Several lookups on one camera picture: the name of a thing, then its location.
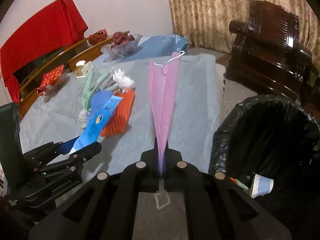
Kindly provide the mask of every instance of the blue packaging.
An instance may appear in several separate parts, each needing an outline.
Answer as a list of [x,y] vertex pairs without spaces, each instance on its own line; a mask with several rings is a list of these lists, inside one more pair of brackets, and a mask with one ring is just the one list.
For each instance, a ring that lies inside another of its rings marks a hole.
[[88,146],[98,139],[102,128],[109,122],[112,113],[122,99],[122,97],[111,96],[111,98],[95,114],[94,118],[89,122],[87,128],[82,132],[80,137],[75,141],[70,154]]

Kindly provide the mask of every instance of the black trash bag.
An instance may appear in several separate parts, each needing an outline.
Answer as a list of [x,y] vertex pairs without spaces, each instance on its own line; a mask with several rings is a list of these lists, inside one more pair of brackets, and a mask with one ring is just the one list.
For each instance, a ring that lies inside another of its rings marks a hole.
[[255,200],[292,239],[320,239],[320,125],[284,97],[258,95],[237,104],[213,136],[209,173],[251,187],[254,174],[274,180]]

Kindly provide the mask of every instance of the round metal bolt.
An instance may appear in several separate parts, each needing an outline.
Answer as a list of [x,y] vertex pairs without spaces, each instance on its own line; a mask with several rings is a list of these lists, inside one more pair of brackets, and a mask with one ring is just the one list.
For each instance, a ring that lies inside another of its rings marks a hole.
[[104,180],[108,177],[108,174],[106,172],[100,172],[98,175],[97,175],[97,178],[98,180]]
[[187,166],[187,163],[184,162],[184,161],[179,161],[177,162],[177,166],[180,168],[180,169],[183,169]]
[[216,179],[220,179],[220,180],[226,177],[223,172],[217,172],[214,176],[216,177]]
[[136,163],[137,168],[143,169],[147,164],[145,162],[137,162]]

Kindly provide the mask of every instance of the orange ribbed fabric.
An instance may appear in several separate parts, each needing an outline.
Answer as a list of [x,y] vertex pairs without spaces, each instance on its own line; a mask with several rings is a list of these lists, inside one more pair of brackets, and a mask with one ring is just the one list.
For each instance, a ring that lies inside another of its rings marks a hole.
[[127,126],[135,93],[134,90],[129,90],[124,94],[116,94],[118,97],[123,97],[119,105],[115,110],[115,115],[112,117],[110,122],[101,130],[100,135],[107,137],[114,134],[124,133],[125,127]]

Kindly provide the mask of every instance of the brown patterned curtain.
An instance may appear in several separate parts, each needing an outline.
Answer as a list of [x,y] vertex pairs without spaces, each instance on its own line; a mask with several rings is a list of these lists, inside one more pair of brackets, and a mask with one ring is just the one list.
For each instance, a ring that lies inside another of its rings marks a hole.
[[[281,5],[299,16],[299,42],[311,50],[320,70],[320,24],[306,0],[262,0]],[[190,44],[230,52],[235,34],[231,20],[248,22],[249,0],[170,0],[173,31]]]

